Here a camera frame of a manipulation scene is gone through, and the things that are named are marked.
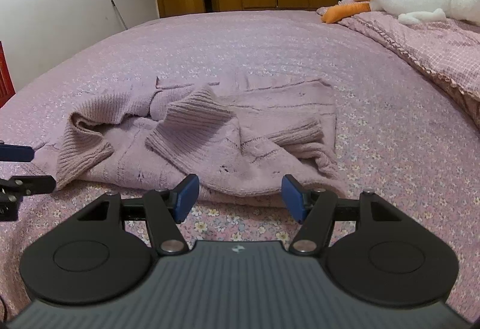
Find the lilac knitted sweater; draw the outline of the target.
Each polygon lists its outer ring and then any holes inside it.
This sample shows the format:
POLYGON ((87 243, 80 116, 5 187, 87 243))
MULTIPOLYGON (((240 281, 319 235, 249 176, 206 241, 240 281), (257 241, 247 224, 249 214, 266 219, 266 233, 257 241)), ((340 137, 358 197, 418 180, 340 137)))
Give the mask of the lilac knitted sweater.
POLYGON ((280 203, 281 179, 343 194, 335 102, 319 78, 231 74, 104 90, 78 104, 30 169, 150 190, 196 174, 202 200, 280 203))

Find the thin metal rod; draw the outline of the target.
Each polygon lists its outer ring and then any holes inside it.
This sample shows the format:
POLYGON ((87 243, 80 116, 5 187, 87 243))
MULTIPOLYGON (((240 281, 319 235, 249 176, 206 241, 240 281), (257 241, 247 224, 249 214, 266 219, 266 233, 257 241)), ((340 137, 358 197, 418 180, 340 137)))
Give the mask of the thin metal rod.
POLYGON ((124 30, 127 30, 128 29, 128 26, 126 25, 125 23, 125 20, 124 18, 122 17, 121 13, 120 13, 120 10, 118 9, 118 6, 116 6, 116 3, 114 2, 114 0, 110 0, 111 4, 112 4, 112 7, 113 7, 113 10, 115 12, 115 15, 117 15, 119 21, 120 21, 120 24, 122 25, 123 29, 124 30))

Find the pink checked quilt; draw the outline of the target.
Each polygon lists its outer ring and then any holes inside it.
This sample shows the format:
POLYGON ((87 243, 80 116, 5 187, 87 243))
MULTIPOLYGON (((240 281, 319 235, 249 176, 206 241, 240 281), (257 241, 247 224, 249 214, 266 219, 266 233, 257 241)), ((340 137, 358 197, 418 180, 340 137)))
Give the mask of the pink checked quilt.
POLYGON ((406 26, 385 12, 364 12, 338 23, 393 51, 479 125, 478 26, 452 19, 406 26))

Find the pink floral bedspread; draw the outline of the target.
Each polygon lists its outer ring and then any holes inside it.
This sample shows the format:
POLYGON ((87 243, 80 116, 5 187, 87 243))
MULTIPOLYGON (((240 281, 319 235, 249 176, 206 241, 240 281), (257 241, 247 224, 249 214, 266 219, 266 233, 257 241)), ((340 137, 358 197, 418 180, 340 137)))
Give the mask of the pink floral bedspread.
POLYGON ((85 49, 1 109, 1 138, 35 146, 81 99, 122 83, 244 69, 320 77, 334 88, 338 167, 456 252, 450 304, 479 316, 479 130, 406 61, 315 12, 227 12, 150 21, 85 49))

